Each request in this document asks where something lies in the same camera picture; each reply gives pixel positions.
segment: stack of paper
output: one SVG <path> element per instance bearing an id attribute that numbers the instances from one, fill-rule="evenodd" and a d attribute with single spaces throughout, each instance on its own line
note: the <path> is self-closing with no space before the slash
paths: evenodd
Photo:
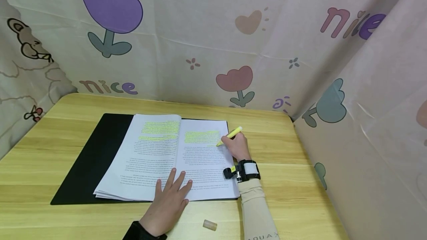
<path id="1" fill-rule="evenodd" d="M 126 136 L 95 191 L 96 197 L 115 200 L 154 200 L 155 184 L 162 186 L 175 167 L 183 186 L 193 180 L 189 200 L 237 198 L 236 181 L 222 171 L 233 166 L 225 146 L 216 147 L 228 133 L 223 120 L 183 120 L 178 115 L 136 114 Z"/>

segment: black wristband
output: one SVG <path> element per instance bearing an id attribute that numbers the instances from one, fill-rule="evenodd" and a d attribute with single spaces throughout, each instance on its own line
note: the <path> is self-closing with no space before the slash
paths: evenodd
<path id="1" fill-rule="evenodd" d="M 247 163 L 255 164 L 256 165 L 256 171 L 258 173 L 247 173 L 245 170 L 245 164 L 247 164 Z M 258 165 L 256 164 L 255 161 L 243 159 L 243 160 L 239 161 L 238 165 L 239 165 L 240 170 L 242 171 L 242 174 L 241 174 L 242 175 L 241 176 L 242 181 L 249 181 L 250 179 L 254 179 L 254 178 L 261 179 L 261 174 L 259 173 Z"/>
<path id="2" fill-rule="evenodd" d="M 134 221 L 123 237 L 123 240 L 165 240 L 166 238 L 167 235 L 165 234 L 159 237 L 152 236 L 138 221 Z"/>

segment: right hand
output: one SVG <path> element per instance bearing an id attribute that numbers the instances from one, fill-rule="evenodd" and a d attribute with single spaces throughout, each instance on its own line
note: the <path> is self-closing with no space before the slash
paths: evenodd
<path id="1" fill-rule="evenodd" d="M 231 155 L 239 161 L 246 159 L 252 160 L 251 154 L 249 154 L 248 139 L 246 139 L 243 133 L 238 133 L 233 140 L 227 136 L 222 136 L 221 141 L 230 151 Z"/>

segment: highlighter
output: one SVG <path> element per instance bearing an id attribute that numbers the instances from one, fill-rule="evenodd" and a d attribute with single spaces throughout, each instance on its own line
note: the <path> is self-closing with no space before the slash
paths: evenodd
<path id="1" fill-rule="evenodd" d="M 240 133 L 242 130 L 243 130 L 243 128 L 241 126 L 239 126 L 236 129 L 234 129 L 231 133 L 227 134 L 227 137 L 232 138 L 232 137 L 236 136 L 236 134 Z M 216 144 L 216 146 L 219 147 L 222 144 L 224 144 L 224 143 L 222 141 L 219 141 L 218 144 Z"/>

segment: wooden desk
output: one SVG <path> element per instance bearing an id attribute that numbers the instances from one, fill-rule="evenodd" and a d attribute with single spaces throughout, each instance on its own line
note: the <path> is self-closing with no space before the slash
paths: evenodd
<path id="1" fill-rule="evenodd" d="M 149 203 L 50 206 L 103 113 L 179 114 L 243 126 L 282 240 L 348 237 L 289 117 L 273 111 L 87 94 L 63 97 L 0 161 L 0 239 L 121 240 Z M 191 202 L 169 238 L 244 240 L 240 201 Z M 202 227 L 218 223 L 217 231 Z"/>

